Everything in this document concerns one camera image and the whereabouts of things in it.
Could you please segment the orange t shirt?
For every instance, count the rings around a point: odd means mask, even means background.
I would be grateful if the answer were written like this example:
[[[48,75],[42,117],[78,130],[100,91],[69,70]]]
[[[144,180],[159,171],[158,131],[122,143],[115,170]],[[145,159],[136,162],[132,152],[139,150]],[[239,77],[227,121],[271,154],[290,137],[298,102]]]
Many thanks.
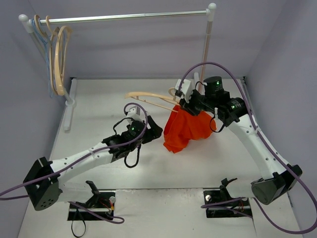
[[[165,125],[164,147],[172,153],[178,153],[187,147],[191,140],[201,140],[210,137],[216,131],[216,123],[206,112],[192,116],[180,106],[173,108]]]

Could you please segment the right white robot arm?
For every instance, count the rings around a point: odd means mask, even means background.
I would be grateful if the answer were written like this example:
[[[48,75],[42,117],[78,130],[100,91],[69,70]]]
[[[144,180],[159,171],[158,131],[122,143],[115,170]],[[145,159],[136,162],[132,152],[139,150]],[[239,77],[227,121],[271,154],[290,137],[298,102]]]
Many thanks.
[[[269,205],[295,185],[294,176],[300,177],[302,169],[278,157],[273,149],[268,149],[271,144],[264,143],[265,136],[258,135],[260,128],[255,118],[248,114],[245,101],[230,97],[220,76],[205,79],[203,86],[205,93],[200,94],[191,81],[179,79],[174,88],[176,96],[180,97],[181,108],[192,116],[200,112],[212,113],[239,138],[261,173],[260,179],[251,182],[252,194],[260,203]]]

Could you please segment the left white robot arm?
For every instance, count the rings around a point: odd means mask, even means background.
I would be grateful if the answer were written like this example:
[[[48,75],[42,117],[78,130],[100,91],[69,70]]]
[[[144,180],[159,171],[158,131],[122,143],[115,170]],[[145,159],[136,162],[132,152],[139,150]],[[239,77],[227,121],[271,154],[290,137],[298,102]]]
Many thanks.
[[[88,208],[97,206],[99,191],[92,181],[70,183],[70,180],[95,167],[126,158],[142,144],[160,138],[163,129],[151,116],[147,120],[133,120],[126,131],[75,155],[53,161],[45,157],[37,159],[24,179],[34,209],[42,211],[56,202],[79,202]]]

